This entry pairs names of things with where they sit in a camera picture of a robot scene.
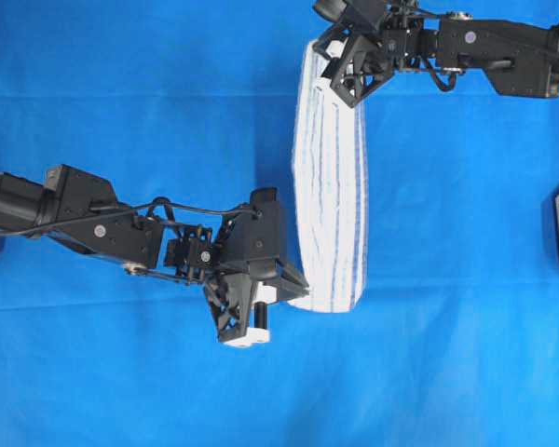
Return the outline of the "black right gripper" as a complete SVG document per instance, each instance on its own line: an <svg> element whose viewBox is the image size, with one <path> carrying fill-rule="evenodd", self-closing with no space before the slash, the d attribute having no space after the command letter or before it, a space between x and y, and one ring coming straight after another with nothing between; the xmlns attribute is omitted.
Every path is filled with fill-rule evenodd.
<svg viewBox="0 0 559 447"><path fill-rule="evenodd" d="M394 63L383 54L381 44L342 25L325 31L314 42L314 52L328 61L320 78L350 108L394 76Z"/></svg>

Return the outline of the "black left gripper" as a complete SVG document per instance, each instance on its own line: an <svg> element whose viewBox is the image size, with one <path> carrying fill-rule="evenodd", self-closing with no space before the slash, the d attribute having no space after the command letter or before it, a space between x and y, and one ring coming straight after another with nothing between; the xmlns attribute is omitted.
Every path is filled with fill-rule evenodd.
<svg viewBox="0 0 559 447"><path fill-rule="evenodd" d="M302 272L290 263L281 266L282 285L277 285L276 302L308 296L309 284ZM247 263L245 271L216 267L207 274L203 286L216 330L217 341L235 348L269 343L266 299L257 298L259 285L276 277L275 261Z"/></svg>

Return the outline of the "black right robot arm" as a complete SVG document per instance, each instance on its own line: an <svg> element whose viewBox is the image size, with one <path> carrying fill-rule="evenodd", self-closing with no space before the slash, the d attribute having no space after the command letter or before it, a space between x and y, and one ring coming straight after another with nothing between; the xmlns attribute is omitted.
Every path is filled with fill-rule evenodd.
<svg viewBox="0 0 559 447"><path fill-rule="evenodd" d="M559 96L559 23L549 29L508 20L436 14L416 1L318 1L330 27L314 42L322 75L353 108L398 72L427 73L443 92L468 70L483 71L502 96Z"/></svg>

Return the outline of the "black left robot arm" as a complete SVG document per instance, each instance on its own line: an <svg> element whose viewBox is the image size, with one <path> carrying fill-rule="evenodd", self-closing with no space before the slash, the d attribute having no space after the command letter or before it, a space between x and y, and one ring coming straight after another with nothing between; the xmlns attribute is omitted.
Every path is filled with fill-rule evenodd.
<svg viewBox="0 0 559 447"><path fill-rule="evenodd" d="M0 173L0 237L49 237L130 275L197 284L217 339L232 347L269 341L267 309L305 297L305 276L287 258L286 219L275 188L221 212L212 230L182 223L165 197L132 207L104 178L60 165L44 183Z"/></svg>

